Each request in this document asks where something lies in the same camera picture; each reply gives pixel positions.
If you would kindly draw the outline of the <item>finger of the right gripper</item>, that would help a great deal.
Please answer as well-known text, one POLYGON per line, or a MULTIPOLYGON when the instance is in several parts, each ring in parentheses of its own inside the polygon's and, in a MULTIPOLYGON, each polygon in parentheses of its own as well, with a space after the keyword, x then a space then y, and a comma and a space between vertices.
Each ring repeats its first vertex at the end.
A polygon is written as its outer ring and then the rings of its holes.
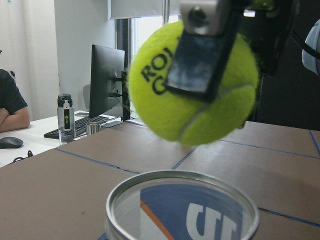
POLYGON ((246 10, 255 15, 241 17, 239 33, 255 54, 260 73, 273 77, 299 12, 299 1, 251 0, 249 3, 246 10))
POLYGON ((233 48, 246 0, 181 0, 183 31, 166 77, 173 93, 212 102, 233 48))

